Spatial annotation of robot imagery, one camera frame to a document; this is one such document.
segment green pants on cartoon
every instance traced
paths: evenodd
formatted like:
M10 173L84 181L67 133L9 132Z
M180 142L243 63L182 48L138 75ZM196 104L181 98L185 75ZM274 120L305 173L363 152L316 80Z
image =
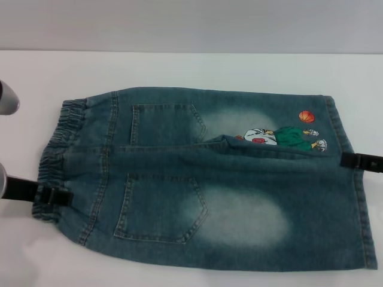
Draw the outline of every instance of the green pants on cartoon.
M281 145L310 151L316 148L319 151L327 149L327 143L324 139L315 142L308 141L307 136L318 136L319 133L312 129L302 130L298 127L282 127L276 131L266 129L248 130L244 137L237 136L238 139L254 142L255 144Z

